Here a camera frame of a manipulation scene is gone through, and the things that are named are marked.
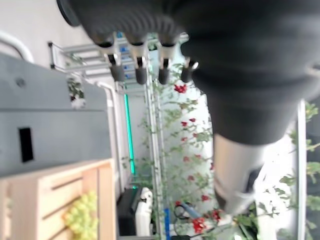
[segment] black rectangular slot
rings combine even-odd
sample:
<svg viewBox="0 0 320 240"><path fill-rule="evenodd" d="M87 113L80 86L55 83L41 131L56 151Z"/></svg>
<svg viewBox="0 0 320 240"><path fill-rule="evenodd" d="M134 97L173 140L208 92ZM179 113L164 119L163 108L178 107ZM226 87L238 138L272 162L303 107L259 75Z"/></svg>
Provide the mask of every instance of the black rectangular slot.
<svg viewBox="0 0 320 240"><path fill-rule="evenodd" d="M34 159L34 153L32 150L31 128L19 128L19 136L22 162L27 163L29 161L32 161Z"/></svg>

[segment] wooden crate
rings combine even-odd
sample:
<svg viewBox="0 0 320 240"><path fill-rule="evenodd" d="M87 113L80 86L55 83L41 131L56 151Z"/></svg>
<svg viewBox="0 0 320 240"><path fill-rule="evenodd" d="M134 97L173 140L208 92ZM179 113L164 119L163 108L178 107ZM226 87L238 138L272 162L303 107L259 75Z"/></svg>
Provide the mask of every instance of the wooden crate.
<svg viewBox="0 0 320 240"><path fill-rule="evenodd" d="M98 196L98 239L116 240L113 175L107 159L0 178L0 240L71 240L63 215L90 191Z"/></svg>

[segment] black device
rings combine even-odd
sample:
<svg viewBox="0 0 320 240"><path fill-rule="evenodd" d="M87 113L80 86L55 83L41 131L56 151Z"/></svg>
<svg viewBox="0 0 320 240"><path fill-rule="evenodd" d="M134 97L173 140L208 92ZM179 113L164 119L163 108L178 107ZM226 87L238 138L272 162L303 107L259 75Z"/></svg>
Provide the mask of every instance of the black device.
<svg viewBox="0 0 320 240"><path fill-rule="evenodd" d="M190 240L190 236L188 235L181 235L181 236L172 236L171 240Z"/></svg>
<svg viewBox="0 0 320 240"><path fill-rule="evenodd" d="M142 188L126 189L117 201L116 209L120 236L136 235L136 210Z"/></svg>

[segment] grape bunch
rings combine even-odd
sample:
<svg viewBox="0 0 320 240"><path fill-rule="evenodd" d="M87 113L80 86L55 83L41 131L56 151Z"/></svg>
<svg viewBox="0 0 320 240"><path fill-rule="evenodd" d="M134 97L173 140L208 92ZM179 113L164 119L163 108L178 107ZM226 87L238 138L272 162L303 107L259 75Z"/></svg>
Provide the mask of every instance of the grape bunch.
<svg viewBox="0 0 320 240"><path fill-rule="evenodd" d="M73 232L72 240L96 240L98 232L97 194L93 191L76 200L64 215L65 225Z"/></svg>

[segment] gray metal panel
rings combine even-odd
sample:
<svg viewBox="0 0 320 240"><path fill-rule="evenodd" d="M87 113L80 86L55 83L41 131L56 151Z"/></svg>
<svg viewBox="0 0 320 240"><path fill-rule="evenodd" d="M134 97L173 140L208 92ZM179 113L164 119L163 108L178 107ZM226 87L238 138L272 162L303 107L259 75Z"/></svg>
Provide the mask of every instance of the gray metal panel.
<svg viewBox="0 0 320 240"><path fill-rule="evenodd" d="M32 131L34 160L22 163L18 128L25 127ZM110 157L105 111L0 111L0 177Z"/></svg>
<svg viewBox="0 0 320 240"><path fill-rule="evenodd" d="M66 75L0 54L0 109L71 110Z"/></svg>

